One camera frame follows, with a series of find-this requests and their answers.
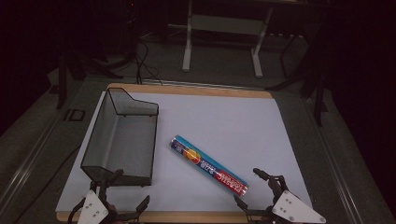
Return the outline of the white table sheet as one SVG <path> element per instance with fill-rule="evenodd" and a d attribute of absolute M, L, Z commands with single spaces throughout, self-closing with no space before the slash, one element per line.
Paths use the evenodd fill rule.
<path fill-rule="evenodd" d="M 252 208 L 271 204 L 273 193 L 254 174 L 259 168 L 283 175 L 289 190 L 308 203 L 305 182 L 273 99 L 133 93 L 159 106 L 152 183 L 112 187 L 108 200 L 120 211 L 149 197 L 150 212 L 235 212 L 233 195 L 169 147 L 180 135 L 248 184 L 244 201 Z"/>

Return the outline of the blue and red snack tube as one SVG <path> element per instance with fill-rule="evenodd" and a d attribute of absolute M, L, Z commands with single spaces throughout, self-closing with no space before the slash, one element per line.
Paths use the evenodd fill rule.
<path fill-rule="evenodd" d="M 170 148 L 198 171 L 208 176 L 236 197 L 243 197 L 247 193 L 248 183 L 245 180 L 212 159 L 180 135 L 176 135 L 171 140 Z"/>

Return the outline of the black mesh desk tray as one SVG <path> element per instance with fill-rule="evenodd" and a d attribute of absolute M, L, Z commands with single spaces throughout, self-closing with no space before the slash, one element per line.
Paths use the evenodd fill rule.
<path fill-rule="evenodd" d="M 109 88 L 94 119 L 80 168 L 93 181 L 115 186 L 152 183 L 159 106 Z"/>

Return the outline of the white metal desk frame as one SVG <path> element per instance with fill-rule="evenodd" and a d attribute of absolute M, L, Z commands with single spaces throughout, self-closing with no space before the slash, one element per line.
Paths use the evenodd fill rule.
<path fill-rule="evenodd" d="M 269 22 L 274 11 L 273 7 L 266 10 L 265 17 L 262 21 L 227 18 L 219 16 L 209 16 L 194 14 L 192 12 L 193 0 L 188 1 L 188 17 L 187 17 L 187 38 L 184 50 L 182 71 L 189 72 L 191 66 L 192 42 L 191 34 L 193 30 L 202 30 L 210 32 L 220 32 L 227 34 L 239 35 L 255 35 L 258 37 L 257 44 L 250 50 L 251 60 L 253 63 L 254 73 L 256 78 L 262 78 L 262 66 L 259 53 L 262 47 L 262 42 L 266 35 Z"/>

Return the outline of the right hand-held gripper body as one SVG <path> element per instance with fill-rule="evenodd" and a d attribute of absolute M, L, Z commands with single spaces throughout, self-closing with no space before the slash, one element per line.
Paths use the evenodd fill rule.
<path fill-rule="evenodd" d="M 248 224 L 326 224 L 326 218 L 289 191 L 280 177 L 282 194 L 274 195 L 273 204 L 264 210 L 247 209 Z"/>

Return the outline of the black metal stand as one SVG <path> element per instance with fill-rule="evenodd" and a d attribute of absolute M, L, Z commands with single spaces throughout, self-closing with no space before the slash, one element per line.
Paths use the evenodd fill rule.
<path fill-rule="evenodd" d="M 66 60 L 65 54 L 61 53 L 59 57 L 59 75 L 58 75 L 58 104 L 57 108 L 61 109 L 67 98 L 67 84 L 66 84 Z"/>

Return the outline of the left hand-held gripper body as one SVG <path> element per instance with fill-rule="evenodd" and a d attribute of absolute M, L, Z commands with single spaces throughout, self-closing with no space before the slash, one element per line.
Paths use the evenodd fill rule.
<path fill-rule="evenodd" d="M 67 219 L 67 224 L 73 224 L 73 218 L 77 212 L 79 212 L 77 224 L 125 224 L 128 221 L 139 219 L 138 213 L 118 214 L 106 206 L 93 190 L 89 190 L 86 196 L 73 208 Z"/>

